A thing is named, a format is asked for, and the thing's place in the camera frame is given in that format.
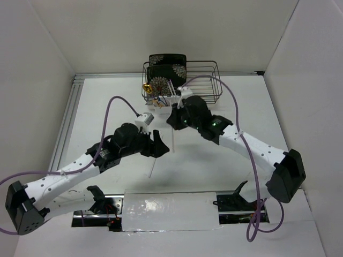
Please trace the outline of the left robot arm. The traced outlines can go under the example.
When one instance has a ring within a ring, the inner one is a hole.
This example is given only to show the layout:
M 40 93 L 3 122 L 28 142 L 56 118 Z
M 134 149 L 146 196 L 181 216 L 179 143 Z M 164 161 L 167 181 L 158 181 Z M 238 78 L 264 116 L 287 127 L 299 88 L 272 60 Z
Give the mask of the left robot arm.
M 124 123 L 60 170 L 27 184 L 13 182 L 8 187 L 5 209 L 16 229 L 14 235 L 27 235 L 51 218 L 74 210 L 101 213 L 106 197 L 98 186 L 83 191 L 73 187 L 119 165 L 124 157 L 140 154 L 159 158 L 168 152 L 158 130 L 144 133 L 134 124 Z

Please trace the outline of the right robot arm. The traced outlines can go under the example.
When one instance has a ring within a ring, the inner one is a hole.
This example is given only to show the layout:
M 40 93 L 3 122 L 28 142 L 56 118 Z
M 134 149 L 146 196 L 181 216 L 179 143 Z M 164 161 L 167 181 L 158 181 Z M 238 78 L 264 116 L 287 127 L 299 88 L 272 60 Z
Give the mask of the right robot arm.
M 254 171 L 257 168 L 264 171 L 265 174 L 259 175 L 256 182 L 240 183 L 234 196 L 236 208 L 245 210 L 257 199 L 266 198 L 290 203 L 306 179 L 302 156 L 298 151 L 275 148 L 240 131 L 231 120 L 211 114 L 199 96 L 183 99 L 181 105 L 174 103 L 171 109 L 167 124 L 173 129 L 191 127 L 202 138 L 247 158 Z

